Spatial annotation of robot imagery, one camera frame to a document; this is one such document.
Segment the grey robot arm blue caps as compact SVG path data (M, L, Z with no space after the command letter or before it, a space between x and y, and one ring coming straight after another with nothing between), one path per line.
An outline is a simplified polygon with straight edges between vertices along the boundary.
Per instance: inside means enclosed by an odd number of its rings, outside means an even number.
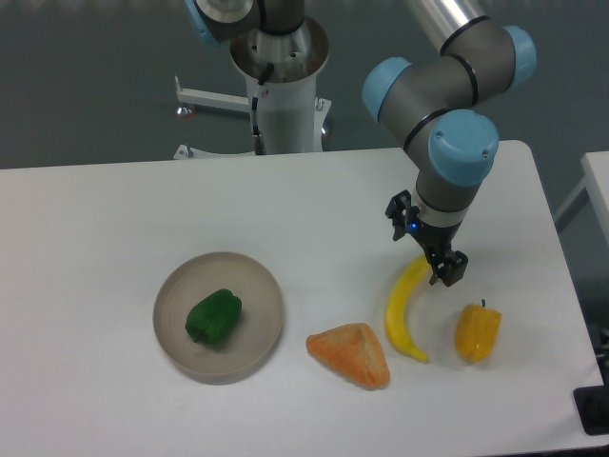
M419 172L415 187L387 206L394 238L412 237L431 282L451 286L468 264L452 240L499 147L496 127L475 106L530 78L537 52L525 30L496 25L476 1L413 1L409 8L439 57L424 66L401 57L382 61L367 75L362 98ZM316 78L329 41L304 3L188 1L186 11L203 41L230 45L246 80L255 153L318 147Z

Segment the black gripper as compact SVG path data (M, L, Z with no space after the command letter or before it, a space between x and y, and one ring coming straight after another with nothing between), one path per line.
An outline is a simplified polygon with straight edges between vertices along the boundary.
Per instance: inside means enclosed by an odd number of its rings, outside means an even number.
M413 204L408 190L396 194L389 201L385 216L391 221L392 240L398 241L410 234L423 250L432 273L429 284L442 283L451 287L459 282L466 271L468 257L461 251L453 251L452 241L461 224L435 227L419 220L420 208Z

